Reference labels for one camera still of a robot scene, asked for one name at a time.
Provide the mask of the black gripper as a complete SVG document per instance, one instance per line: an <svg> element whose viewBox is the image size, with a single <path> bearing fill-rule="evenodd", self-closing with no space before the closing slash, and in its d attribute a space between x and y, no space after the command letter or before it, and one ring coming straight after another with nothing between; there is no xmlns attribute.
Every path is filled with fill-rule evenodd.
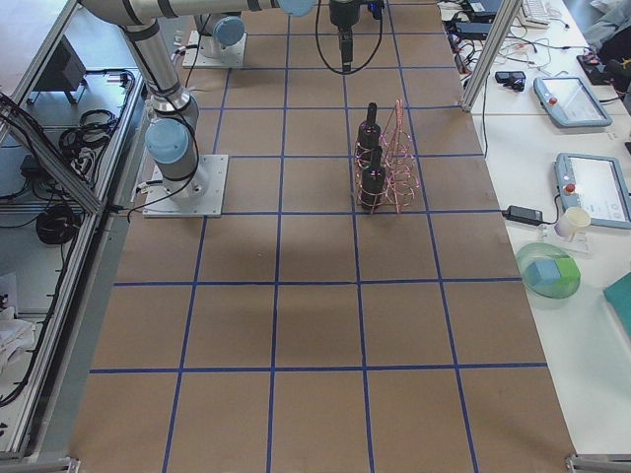
<svg viewBox="0 0 631 473"><path fill-rule="evenodd" d="M359 22L360 0L330 0L329 19L338 27L341 71L351 73L353 63L352 27Z"/></svg>

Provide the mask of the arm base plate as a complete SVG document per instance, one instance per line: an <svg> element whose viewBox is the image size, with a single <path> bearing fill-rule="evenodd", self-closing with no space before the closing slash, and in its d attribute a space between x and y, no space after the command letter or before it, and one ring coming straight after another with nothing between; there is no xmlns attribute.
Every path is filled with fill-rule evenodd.
<svg viewBox="0 0 631 473"><path fill-rule="evenodd" d="M148 205L142 209L146 218L218 218L222 215L228 174L228 155L201 155L196 175L186 188L173 181L151 186Z"/></svg>
<svg viewBox="0 0 631 473"><path fill-rule="evenodd" d="M242 68L244 66L245 44L247 33L234 45L223 46L214 38L205 36L201 40L201 50L198 51L195 46L199 41L197 31L192 31L188 44L192 45L184 54L182 66L184 68L202 68L202 69L230 69Z"/></svg>

